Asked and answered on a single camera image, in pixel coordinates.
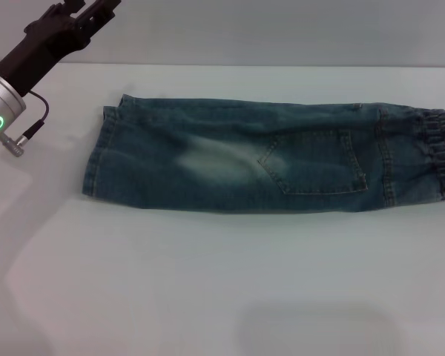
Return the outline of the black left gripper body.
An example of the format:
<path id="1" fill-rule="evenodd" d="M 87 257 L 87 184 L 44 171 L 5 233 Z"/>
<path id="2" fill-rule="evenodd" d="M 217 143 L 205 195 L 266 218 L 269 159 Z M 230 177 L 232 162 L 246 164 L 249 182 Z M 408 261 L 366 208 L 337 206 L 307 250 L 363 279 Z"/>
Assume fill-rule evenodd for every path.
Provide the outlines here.
<path id="1" fill-rule="evenodd" d="M 24 38 L 0 61 L 0 77 L 17 93 L 29 93 L 53 67 L 90 44 L 64 2 L 54 4 L 24 29 Z"/>

